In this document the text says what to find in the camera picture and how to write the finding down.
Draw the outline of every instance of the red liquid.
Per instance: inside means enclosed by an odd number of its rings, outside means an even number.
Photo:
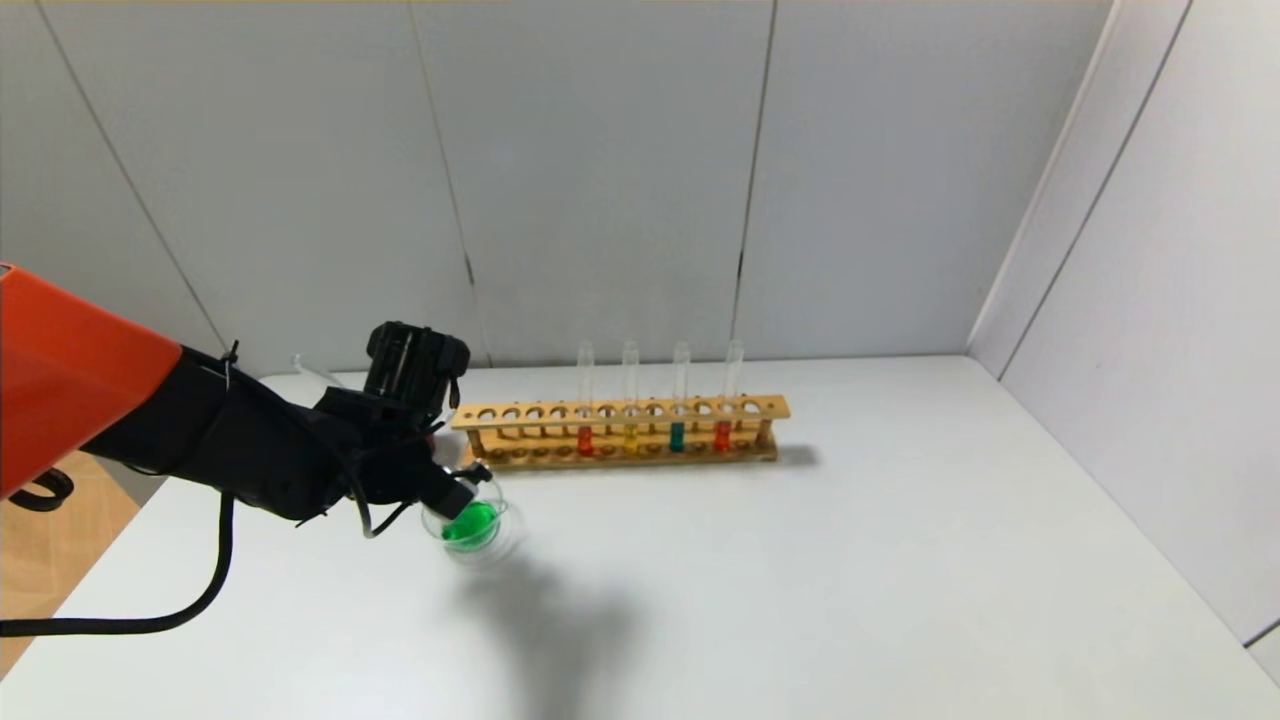
[[[728,432],[733,428],[731,420],[716,423],[716,452],[728,452]]]
[[[595,446],[591,445],[591,427],[582,425],[577,429],[577,454],[595,455]]]

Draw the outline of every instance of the wooden floor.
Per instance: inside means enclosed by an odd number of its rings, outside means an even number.
[[[0,618],[51,616],[138,511],[88,455],[74,452],[58,468],[76,483],[58,510],[31,512],[0,502]],[[0,641],[0,678],[29,643]]]

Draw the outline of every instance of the orange cover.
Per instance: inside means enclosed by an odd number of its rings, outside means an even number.
[[[142,405],[182,346],[0,265],[0,498]]]

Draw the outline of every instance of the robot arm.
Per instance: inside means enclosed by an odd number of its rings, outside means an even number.
[[[429,438],[447,398],[457,406],[471,354],[430,328],[376,328],[365,388],[330,387],[315,407],[241,372],[234,348],[216,359],[183,347],[10,265],[0,265],[0,497],[79,447],[221,491],[229,560],[232,498],[301,523],[348,496],[375,537],[416,502],[452,520],[492,478],[433,460]],[[374,528],[370,503],[398,507]],[[0,635],[63,634],[17,632],[32,623],[58,620],[5,621]]]

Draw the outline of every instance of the wooden test tube rack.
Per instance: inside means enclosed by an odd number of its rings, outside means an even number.
[[[682,465],[772,461],[778,459],[773,420],[791,416],[781,395],[742,395],[722,409],[719,397],[694,396],[677,414],[673,398],[641,400],[627,415],[618,400],[595,402],[589,416],[570,402],[509,402],[463,405],[453,415],[453,429],[467,434],[462,464],[484,460],[500,470],[550,470],[621,465]],[[732,423],[730,447],[714,447],[716,424]],[[672,423],[685,424],[685,448],[671,450]],[[577,429],[591,427],[594,452],[577,450]],[[635,425],[637,448],[623,448],[626,425]]]

